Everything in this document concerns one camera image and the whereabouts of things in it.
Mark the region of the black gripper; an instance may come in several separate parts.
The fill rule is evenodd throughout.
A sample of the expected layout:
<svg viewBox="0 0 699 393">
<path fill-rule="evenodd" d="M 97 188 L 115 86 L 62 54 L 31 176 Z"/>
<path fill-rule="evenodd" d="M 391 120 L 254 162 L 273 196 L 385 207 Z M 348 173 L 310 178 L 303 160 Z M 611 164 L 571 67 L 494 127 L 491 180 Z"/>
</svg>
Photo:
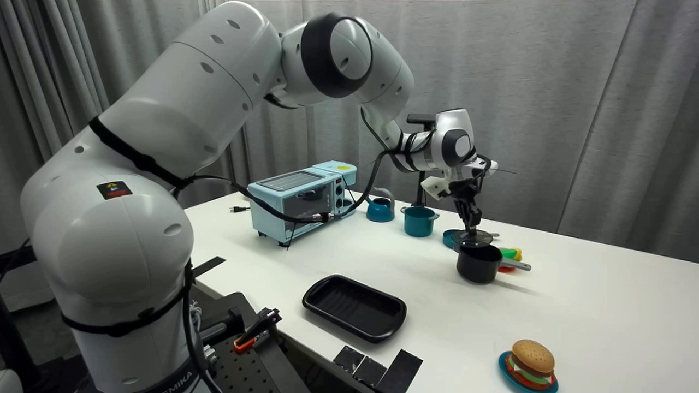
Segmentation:
<svg viewBox="0 0 699 393">
<path fill-rule="evenodd" d="M 421 180 L 421 189 L 432 199 L 453 199 L 466 231 L 477 234 L 482 210 L 477 203 L 477 193 L 482 180 L 498 171 L 496 162 L 477 160 L 453 171 L 442 171 Z"/>
</svg>

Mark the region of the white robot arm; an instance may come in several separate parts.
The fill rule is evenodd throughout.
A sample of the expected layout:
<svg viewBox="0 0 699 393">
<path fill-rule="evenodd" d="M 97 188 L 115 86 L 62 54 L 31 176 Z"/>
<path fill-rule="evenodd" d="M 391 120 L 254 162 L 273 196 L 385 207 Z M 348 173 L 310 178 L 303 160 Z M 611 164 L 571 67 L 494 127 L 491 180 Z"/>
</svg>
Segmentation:
<svg viewBox="0 0 699 393">
<path fill-rule="evenodd" d="M 254 109 L 354 102 L 398 167 L 432 196 L 496 171 L 469 116 L 398 127 L 414 71 L 369 21 L 325 13 L 281 32 L 228 0 L 181 32 L 24 186 L 36 257 L 99 393 L 219 393 L 191 316 L 194 234 L 178 192 Z"/>
</svg>

